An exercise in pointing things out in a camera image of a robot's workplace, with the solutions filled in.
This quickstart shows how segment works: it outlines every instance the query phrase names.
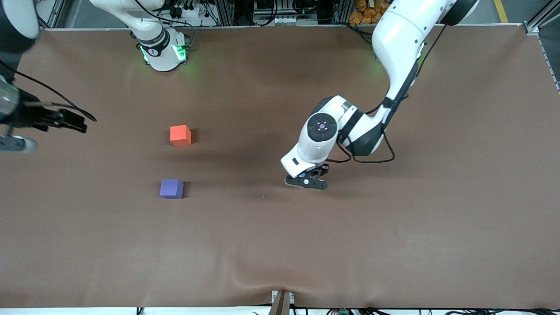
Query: brown mat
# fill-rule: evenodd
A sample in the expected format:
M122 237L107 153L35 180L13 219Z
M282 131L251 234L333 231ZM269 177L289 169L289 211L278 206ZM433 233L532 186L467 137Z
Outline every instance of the brown mat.
M21 130L40 151L1 156L1 307L251 305L278 288L309 307L560 306L560 96L521 27L449 28L391 123L396 160L333 165L325 192L285 186L279 160L320 99L383 98L346 28L202 30L170 73L128 32L46 31L20 70L99 122ZM170 146L175 124L199 142ZM164 178L189 197L160 198Z

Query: cube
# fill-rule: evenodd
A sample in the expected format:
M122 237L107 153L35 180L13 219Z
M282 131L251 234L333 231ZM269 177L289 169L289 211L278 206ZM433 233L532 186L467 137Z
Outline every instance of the cube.
M172 126L169 130L169 140L174 146L188 146L192 144L190 129L186 124Z
M184 184L178 179L164 179L161 181L160 196L165 199L181 199Z

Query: yellow floor line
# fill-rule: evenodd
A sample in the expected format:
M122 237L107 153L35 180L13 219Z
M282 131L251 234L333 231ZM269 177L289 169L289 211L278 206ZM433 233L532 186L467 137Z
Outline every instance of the yellow floor line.
M496 10L498 10L500 21L502 23L508 23L506 11L503 9L502 0L494 0L494 4L496 5Z

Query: purple cube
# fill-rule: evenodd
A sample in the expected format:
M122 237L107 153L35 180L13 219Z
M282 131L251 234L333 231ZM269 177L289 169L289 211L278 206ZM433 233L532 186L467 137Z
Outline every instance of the purple cube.
M178 179L164 179L161 181L160 196L165 199L181 199L183 186L183 182Z

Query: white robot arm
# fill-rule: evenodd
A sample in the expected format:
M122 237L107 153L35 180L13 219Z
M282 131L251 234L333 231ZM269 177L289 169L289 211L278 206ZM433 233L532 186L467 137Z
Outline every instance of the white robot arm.
M389 90L371 117L341 96L322 100L311 112L298 143L281 159L289 185L326 189L319 177L338 141L353 156L371 155L384 138L387 125L414 83L417 57L435 23L456 25L474 11L478 0L395 0L385 12L371 42L389 75Z
M0 0L0 53L20 54L27 51L37 41L39 30L33 0ZM16 72L2 60L0 66L6 71ZM14 128L32 127L41 131L68 128L86 133L84 117L67 109L51 110L46 106L69 107L42 103L34 95L18 89L12 80L0 75L0 124L7 126L5 133L0 135L0 152L32 153L37 149L34 140L13 135Z
M165 0L90 0L90 2L125 23L144 53L146 62L157 71L170 71L186 62L188 37L149 16L144 9L155 10Z

